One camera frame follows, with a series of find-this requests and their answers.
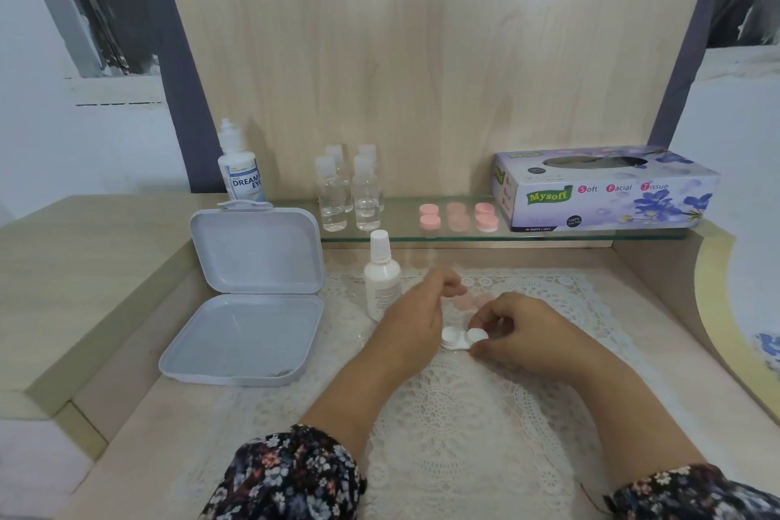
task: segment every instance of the white plastic storage box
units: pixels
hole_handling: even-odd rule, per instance
[[[317,220],[306,210],[234,200],[199,210],[190,231],[206,301],[160,358],[185,383],[280,387],[303,373],[322,317]]]

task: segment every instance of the white cap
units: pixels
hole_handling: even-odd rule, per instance
[[[244,146],[241,129],[227,117],[222,118],[221,131],[217,132],[217,138],[219,139],[219,145],[222,147],[222,151],[226,155],[233,154],[234,152],[243,152],[247,149],[246,146]]]
[[[332,156],[337,165],[344,162],[344,148],[340,144],[326,144],[325,154]]]
[[[387,263],[390,261],[390,235],[386,230],[375,230],[371,233],[371,261]]]
[[[355,174],[368,176],[374,172],[374,159],[368,155],[356,155],[353,159],[355,162]]]
[[[377,145],[376,144],[361,144],[357,147],[357,153],[359,155],[368,155],[374,160],[377,159]]]
[[[330,179],[336,176],[336,161],[330,155],[318,156],[315,161],[317,164],[317,175],[323,179]]]

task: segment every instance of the tissue box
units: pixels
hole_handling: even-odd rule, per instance
[[[653,146],[496,154],[491,191],[515,232],[691,228],[720,175]]]

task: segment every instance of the right hand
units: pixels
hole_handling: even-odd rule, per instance
[[[487,331],[491,339],[472,345],[473,357],[522,366],[568,384],[611,356],[547,302],[517,292],[505,292],[480,308],[469,321],[469,329],[474,327]]]

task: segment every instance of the hand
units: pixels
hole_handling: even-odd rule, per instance
[[[475,358],[522,366],[568,384],[614,358],[547,302],[517,292],[505,292],[480,308],[469,322],[469,328],[474,327],[491,335],[471,346],[469,353]]]
[[[364,352],[400,385],[425,368],[442,343],[442,296],[465,293],[457,273],[432,268],[385,312]]]

